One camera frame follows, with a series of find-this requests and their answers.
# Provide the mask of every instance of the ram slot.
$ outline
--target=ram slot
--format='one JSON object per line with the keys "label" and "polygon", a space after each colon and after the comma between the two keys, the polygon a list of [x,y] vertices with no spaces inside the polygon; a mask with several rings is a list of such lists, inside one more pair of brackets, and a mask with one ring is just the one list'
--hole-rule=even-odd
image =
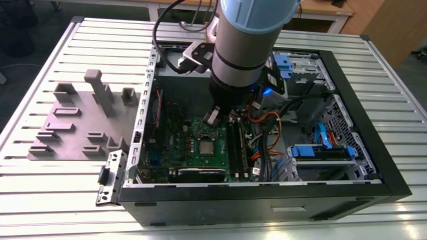
{"label": "ram slot", "polygon": [[245,136],[242,119],[239,120],[239,135],[241,135],[242,167],[243,167],[242,170],[243,170],[243,173],[246,173],[249,169],[249,158],[247,158],[246,136]]}
{"label": "ram slot", "polygon": [[226,127],[227,134],[227,149],[229,149],[229,166],[230,175],[234,176],[237,172],[237,148],[235,148],[235,137],[234,137],[234,123],[229,122]]}
{"label": "ram slot", "polygon": [[243,177],[243,150],[245,150],[245,142],[243,142],[243,134],[241,129],[241,124],[238,121],[233,123],[233,133],[234,133],[234,151],[235,151],[235,170],[239,173],[239,177]]}

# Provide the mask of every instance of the green motherboard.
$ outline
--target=green motherboard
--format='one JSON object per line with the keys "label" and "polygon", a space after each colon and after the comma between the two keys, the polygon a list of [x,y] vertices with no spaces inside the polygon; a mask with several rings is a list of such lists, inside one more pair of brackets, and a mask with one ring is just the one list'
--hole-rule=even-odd
{"label": "green motherboard", "polygon": [[162,139],[151,147],[147,145],[145,159],[139,161],[142,182],[170,183],[170,176],[179,169],[221,170],[225,182],[249,182],[245,139],[249,130],[241,118],[211,128],[202,118],[167,117]]}

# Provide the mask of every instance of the chair leg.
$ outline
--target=chair leg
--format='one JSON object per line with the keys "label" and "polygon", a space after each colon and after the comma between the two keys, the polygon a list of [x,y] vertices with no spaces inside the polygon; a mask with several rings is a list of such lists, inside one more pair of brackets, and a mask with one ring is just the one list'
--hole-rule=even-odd
{"label": "chair leg", "polygon": [[55,9],[57,12],[59,12],[63,8],[62,8],[62,2],[59,1],[51,1],[53,7]]}

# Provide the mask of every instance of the slotted aluminum surface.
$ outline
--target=slotted aluminum surface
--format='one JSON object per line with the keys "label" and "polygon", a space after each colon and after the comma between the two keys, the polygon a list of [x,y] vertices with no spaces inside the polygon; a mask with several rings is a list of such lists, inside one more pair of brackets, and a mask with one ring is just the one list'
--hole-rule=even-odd
{"label": "slotted aluminum surface", "polygon": [[[111,90],[142,92],[153,47],[153,22],[86,18],[71,23],[0,136],[0,236],[94,239],[426,239],[426,113],[370,42],[359,36],[285,31],[278,47],[333,51],[413,196],[337,221],[142,227],[122,207],[95,207],[103,162],[30,161],[29,148],[57,100],[58,83],[85,83],[103,71]],[[161,25],[159,39],[203,40],[203,33]]]}

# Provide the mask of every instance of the blue led light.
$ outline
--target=blue led light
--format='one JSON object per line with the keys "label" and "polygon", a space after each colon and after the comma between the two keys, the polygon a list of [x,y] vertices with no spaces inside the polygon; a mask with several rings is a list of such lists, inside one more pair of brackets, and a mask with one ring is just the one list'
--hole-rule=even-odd
{"label": "blue led light", "polygon": [[267,96],[274,92],[271,88],[266,88],[265,92],[262,93],[262,96]]}

